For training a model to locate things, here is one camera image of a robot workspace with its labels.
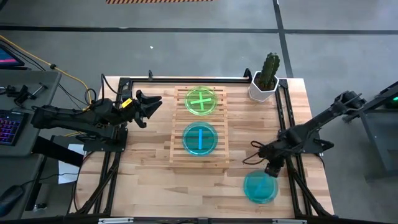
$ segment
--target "keyboard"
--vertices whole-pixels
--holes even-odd
[[[27,117],[27,113],[0,110],[0,145],[15,146]]]

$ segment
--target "gray floor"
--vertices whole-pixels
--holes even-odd
[[[285,29],[398,29],[398,2],[280,0]],[[31,26],[276,29],[272,0],[106,5],[97,0],[9,1],[0,24]],[[56,63],[94,89],[100,74],[240,77],[258,70],[268,52],[281,55],[278,34],[63,33],[1,31],[30,52]],[[294,77],[304,78],[313,114],[345,90],[371,99],[397,81],[396,35],[286,35]],[[278,76],[286,77],[282,64]],[[84,88],[62,78],[82,98]],[[55,106],[74,105],[60,91]],[[57,130],[56,134],[67,133]],[[44,132],[45,136],[54,131]],[[344,218],[398,223],[398,179],[367,183],[380,169],[362,124],[336,119],[321,131],[335,147],[325,153],[335,213]]]

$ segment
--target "butcher block tabletop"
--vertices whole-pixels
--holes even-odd
[[[120,77],[106,78],[117,90]],[[295,122],[302,124],[312,117],[304,80],[289,78],[287,81]],[[277,179],[279,191],[274,201],[258,205],[248,200],[243,192],[245,175],[264,169],[267,162],[254,166],[242,163],[244,158],[257,152],[250,142],[256,140],[267,144],[276,139],[280,129],[274,95],[264,103],[256,103],[248,96],[248,84],[209,84],[224,86],[226,90],[229,169],[224,174],[176,174],[169,164],[176,85],[198,86],[206,83],[134,83],[133,93],[142,90],[147,96],[160,95],[163,104],[149,120],[145,119],[146,128],[141,129],[135,122],[127,126],[127,146],[119,166],[112,216],[293,218],[286,167]],[[104,93],[105,98],[116,98],[108,87],[105,87]],[[285,109],[283,91],[280,95]],[[81,168],[76,191],[78,208],[83,206],[98,185],[103,156],[103,152],[95,152]],[[321,160],[311,154],[303,154],[302,160],[308,188],[325,210],[333,213]],[[302,193],[298,186],[297,189],[300,208],[304,211]],[[104,209],[107,191],[108,186],[104,191],[101,210]]]

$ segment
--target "green petri dish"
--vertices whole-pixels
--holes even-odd
[[[208,87],[197,86],[185,96],[185,106],[195,115],[208,115],[217,107],[216,93]]]
[[[184,149],[194,156],[205,156],[213,152],[218,142],[216,130],[206,122],[188,125],[182,134]]]
[[[278,194],[278,181],[263,170],[255,170],[244,178],[243,190],[254,203],[269,203]]]

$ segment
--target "white paper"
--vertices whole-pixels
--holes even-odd
[[[69,144],[68,149],[84,155],[83,146],[82,144]],[[77,180],[79,167],[59,161],[58,169],[60,174],[60,176],[58,176],[58,184],[70,183]]]

